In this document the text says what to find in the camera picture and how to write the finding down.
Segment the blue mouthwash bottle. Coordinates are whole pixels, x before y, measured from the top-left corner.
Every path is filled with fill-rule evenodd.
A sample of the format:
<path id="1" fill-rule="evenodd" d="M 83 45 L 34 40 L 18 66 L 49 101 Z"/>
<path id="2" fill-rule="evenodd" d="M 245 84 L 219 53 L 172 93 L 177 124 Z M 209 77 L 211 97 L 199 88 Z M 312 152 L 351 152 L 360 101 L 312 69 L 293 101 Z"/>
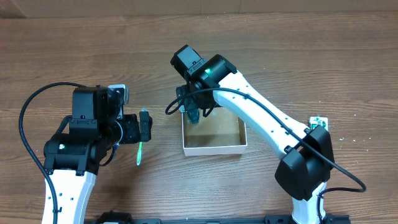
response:
<path id="1" fill-rule="evenodd" d="M 192 124 L 197 124 L 200 120 L 199 109 L 190 109 L 187 111 L 187 115 Z"/>

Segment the green soap package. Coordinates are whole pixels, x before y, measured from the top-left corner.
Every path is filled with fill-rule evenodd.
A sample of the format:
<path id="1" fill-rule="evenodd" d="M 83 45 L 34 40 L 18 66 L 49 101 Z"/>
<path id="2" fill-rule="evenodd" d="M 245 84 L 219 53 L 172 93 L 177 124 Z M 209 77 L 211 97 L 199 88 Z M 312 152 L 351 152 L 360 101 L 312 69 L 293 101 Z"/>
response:
<path id="1" fill-rule="evenodd" d="M 328 118 L 321 116 L 311 116 L 308 119 L 308 125 L 311 129 L 315 129 L 317 126 L 321 126 L 328 130 Z"/>

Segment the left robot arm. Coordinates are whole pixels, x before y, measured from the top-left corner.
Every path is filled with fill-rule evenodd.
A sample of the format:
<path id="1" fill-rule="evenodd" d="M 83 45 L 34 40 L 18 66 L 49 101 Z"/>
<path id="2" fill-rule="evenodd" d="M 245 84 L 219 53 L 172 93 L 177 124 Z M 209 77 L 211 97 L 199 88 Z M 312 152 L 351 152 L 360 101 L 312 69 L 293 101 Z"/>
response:
<path id="1" fill-rule="evenodd" d="M 55 193 L 46 190 L 42 223 L 83 223 L 101 160 L 120 144 L 148 142 L 152 118 L 147 111 L 124 114 L 125 85 L 78 87 L 72 115 L 65 117 L 44 146 L 44 168 Z"/>

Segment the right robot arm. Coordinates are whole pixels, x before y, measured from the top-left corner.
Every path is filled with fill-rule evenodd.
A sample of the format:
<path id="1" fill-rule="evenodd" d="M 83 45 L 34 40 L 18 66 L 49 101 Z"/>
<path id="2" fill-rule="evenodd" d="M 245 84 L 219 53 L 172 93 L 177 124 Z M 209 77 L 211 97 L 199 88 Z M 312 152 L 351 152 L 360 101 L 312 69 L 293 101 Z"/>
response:
<path id="1" fill-rule="evenodd" d="M 280 162 L 275 178 L 292 197 L 292 223 L 324 223 L 321 191 L 326 189 L 334 161 L 330 133 L 309 128 L 259 94 L 225 57 L 207 60 L 189 45 L 170 61 L 186 84 L 176 89 L 178 110 L 195 124 L 214 108 L 223 107 L 260 135 Z"/>

